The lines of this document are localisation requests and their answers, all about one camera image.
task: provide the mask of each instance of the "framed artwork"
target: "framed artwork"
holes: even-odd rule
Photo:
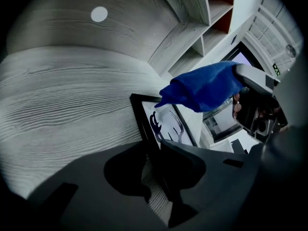
[[[197,146],[176,105],[155,108],[161,98],[139,94],[132,94],[130,101],[143,140],[157,144],[157,148],[162,140]]]

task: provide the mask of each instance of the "green sign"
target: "green sign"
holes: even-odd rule
[[[273,65],[273,69],[275,70],[276,75],[279,76],[280,72],[276,64]]]

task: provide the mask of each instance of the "white wall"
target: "white wall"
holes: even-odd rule
[[[252,14],[257,11],[262,0],[234,0],[231,20],[231,32],[241,26]]]
[[[228,140],[218,142],[210,147],[213,151],[233,153],[233,148]]]

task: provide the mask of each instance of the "blue towel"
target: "blue towel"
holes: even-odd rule
[[[232,72],[232,67],[237,64],[219,62],[172,79],[170,85],[159,92],[162,101],[155,108],[167,103],[183,104],[195,112],[218,108],[243,88]]]

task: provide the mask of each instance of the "black frame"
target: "black frame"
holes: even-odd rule
[[[146,96],[146,95],[140,95],[133,93],[130,96],[130,102],[131,106],[133,107],[133,111],[137,120],[137,125],[142,137],[142,140],[149,141],[150,143],[154,143],[156,145],[156,149],[160,150],[156,141],[156,138],[152,132],[151,125],[148,121],[148,117],[146,116],[146,113],[144,111],[144,108],[142,106],[142,102],[154,102],[159,103],[161,102],[161,98],[152,97],[152,96]],[[176,111],[181,123],[183,124],[189,139],[192,142],[193,146],[198,146],[196,141],[193,138],[193,135],[191,131],[189,130],[183,116],[181,115],[180,111],[178,110],[177,106],[175,104],[172,105],[174,110]]]
[[[236,57],[239,53],[242,53],[245,56],[245,58],[249,61],[251,66],[264,71],[263,67],[261,66],[259,61],[256,59],[256,57],[251,53],[251,51],[242,42],[239,42],[238,45],[235,46],[234,49],[230,51],[221,60],[222,61],[232,61],[232,59]]]

